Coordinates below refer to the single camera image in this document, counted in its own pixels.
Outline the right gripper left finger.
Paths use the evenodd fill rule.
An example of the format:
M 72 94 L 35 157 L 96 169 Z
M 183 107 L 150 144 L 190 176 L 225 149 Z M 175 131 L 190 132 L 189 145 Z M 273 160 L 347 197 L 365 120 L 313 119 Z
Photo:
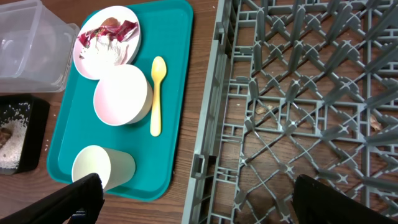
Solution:
M 97 173 L 91 173 L 2 218 L 1 223 L 96 223 L 103 204 L 101 179 Z

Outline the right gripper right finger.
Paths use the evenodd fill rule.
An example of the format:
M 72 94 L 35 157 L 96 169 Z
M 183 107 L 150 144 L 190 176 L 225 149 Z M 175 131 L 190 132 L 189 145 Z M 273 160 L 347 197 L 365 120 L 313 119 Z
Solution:
M 295 181 L 292 205 L 300 224 L 397 223 L 304 174 Z

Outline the white cup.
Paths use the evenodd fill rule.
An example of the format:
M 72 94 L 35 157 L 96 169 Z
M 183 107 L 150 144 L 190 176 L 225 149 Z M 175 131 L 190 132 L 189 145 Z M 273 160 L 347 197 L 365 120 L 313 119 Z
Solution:
M 72 181 L 98 174 L 104 191 L 130 181 L 136 171 L 134 158 L 122 151 L 90 145 L 83 148 L 72 165 Z

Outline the white rice pile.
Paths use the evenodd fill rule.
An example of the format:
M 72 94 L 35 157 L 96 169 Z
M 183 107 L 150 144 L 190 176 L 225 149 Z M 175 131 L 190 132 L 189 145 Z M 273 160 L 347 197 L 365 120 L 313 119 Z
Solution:
M 2 169 L 18 168 L 29 123 L 29 115 L 30 104 L 28 102 L 1 106 L 1 128 L 7 128 L 12 131 L 11 138 L 1 147 Z

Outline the brown food scraps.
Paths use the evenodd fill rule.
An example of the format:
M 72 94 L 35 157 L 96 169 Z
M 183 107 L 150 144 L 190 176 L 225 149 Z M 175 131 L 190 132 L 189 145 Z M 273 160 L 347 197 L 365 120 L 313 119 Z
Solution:
M 11 138 L 12 131 L 7 128 L 0 129 L 0 147 L 3 147 L 7 141 Z

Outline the large white bowl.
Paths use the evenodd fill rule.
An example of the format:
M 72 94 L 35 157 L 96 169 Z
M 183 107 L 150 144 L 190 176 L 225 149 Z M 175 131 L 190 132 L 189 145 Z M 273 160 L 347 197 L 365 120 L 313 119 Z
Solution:
M 142 120 L 151 109 L 152 98 L 152 87 L 143 72 L 124 64 L 109 69 L 99 80 L 93 106 L 104 124 L 122 126 Z

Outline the large white plate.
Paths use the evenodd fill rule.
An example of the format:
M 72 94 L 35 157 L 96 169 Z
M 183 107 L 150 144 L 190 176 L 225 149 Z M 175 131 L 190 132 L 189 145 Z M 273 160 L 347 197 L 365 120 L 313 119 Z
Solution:
M 83 25 L 73 49 L 81 76 L 99 80 L 111 67 L 129 64 L 141 45 L 141 26 L 125 6 L 111 6 L 94 13 Z

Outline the white napkin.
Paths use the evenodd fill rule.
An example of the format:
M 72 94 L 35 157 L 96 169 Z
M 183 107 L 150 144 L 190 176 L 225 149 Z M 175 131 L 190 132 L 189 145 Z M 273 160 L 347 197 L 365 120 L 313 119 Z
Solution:
M 88 48 L 83 47 L 80 58 L 87 62 L 99 62 L 105 65 L 120 65 L 127 54 L 128 44 L 107 36 L 91 39 Z

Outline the red snack wrapper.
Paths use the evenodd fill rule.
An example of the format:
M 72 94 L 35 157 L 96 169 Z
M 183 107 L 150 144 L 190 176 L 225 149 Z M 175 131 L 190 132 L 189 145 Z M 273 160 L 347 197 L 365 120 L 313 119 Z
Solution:
M 124 42 L 132 36 L 138 27 L 138 22 L 131 21 L 124 21 L 120 26 L 115 27 L 100 26 L 79 35 L 78 40 L 86 48 L 90 46 L 91 39 L 101 36 L 107 36 L 110 40 L 116 39 L 119 42 Z

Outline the brown sausage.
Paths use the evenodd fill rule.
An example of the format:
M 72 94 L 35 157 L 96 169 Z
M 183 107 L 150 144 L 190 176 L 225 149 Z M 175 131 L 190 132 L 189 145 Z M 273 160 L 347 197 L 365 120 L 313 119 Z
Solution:
M 114 17 L 109 17 L 107 19 L 105 19 L 103 21 L 103 23 L 101 24 L 101 26 L 105 26 L 105 27 L 118 27 L 120 26 L 120 22 L 114 18 Z

